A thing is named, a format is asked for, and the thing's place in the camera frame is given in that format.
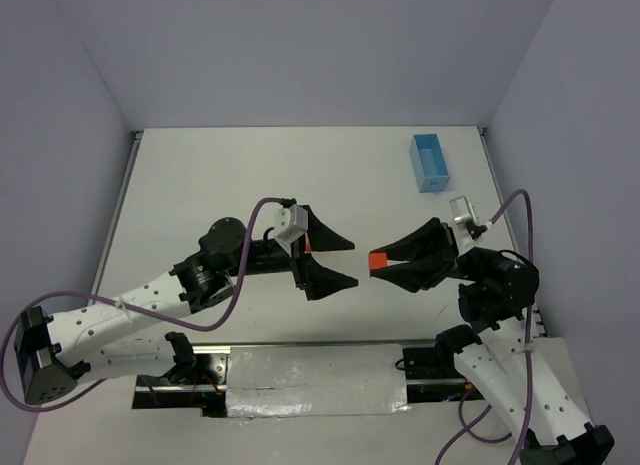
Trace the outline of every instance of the white table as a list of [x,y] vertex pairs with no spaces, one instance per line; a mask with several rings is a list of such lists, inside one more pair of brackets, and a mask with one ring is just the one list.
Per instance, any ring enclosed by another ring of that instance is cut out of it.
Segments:
[[[409,161],[413,134],[437,133],[451,173],[447,191],[419,194]],[[466,195],[482,219],[499,199],[473,127],[226,128],[145,131],[99,291],[115,295],[168,270],[197,249],[217,219],[246,222],[266,195],[295,196],[355,251],[319,255],[322,264],[360,280],[356,289],[306,302],[289,274],[249,277],[236,312],[194,342],[242,343],[430,339],[461,323],[457,284],[407,293],[368,277],[367,254],[438,216]],[[270,226],[262,214],[257,230]],[[506,225],[488,234],[488,248],[512,248]],[[212,323],[222,306],[201,313]],[[143,333],[157,337],[173,326]],[[581,394],[564,344],[542,339],[570,395]],[[205,419],[195,410],[130,410],[133,379],[113,380],[61,411],[39,417],[28,464],[248,463],[388,465],[432,463],[459,425],[453,403],[422,404],[376,417]],[[483,402],[469,403],[469,416]],[[487,434],[504,431],[491,414]],[[506,462],[513,443],[488,446],[465,437],[445,463]]]

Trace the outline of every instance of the blue plastic bin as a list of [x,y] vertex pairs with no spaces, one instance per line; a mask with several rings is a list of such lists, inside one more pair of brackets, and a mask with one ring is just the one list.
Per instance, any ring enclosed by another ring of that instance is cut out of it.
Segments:
[[420,193],[442,192],[449,181],[449,171],[438,135],[414,135],[409,155]]

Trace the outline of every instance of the wall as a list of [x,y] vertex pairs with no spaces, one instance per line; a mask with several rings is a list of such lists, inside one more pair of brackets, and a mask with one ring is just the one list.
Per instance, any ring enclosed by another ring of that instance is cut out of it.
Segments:
[[[90,288],[132,139],[54,0],[0,0],[0,23],[4,333],[36,296]],[[3,464],[22,463],[34,419],[0,399]]]
[[[595,419],[637,463],[640,0],[555,0],[489,126],[499,182],[533,195],[542,312]],[[522,210],[511,216],[524,238]]]
[[553,0],[59,0],[145,127],[487,125]]

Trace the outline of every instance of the orange block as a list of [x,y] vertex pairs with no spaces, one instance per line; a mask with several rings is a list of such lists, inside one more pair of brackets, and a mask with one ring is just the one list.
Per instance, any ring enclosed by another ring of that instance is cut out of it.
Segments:
[[387,266],[387,254],[384,252],[369,254],[369,270],[378,270]]

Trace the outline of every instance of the blue box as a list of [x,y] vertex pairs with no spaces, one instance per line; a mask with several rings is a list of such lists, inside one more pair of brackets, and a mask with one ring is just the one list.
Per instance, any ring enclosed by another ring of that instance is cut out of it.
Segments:
[[409,156],[420,193],[442,192],[449,181],[449,171],[438,135],[414,135]]

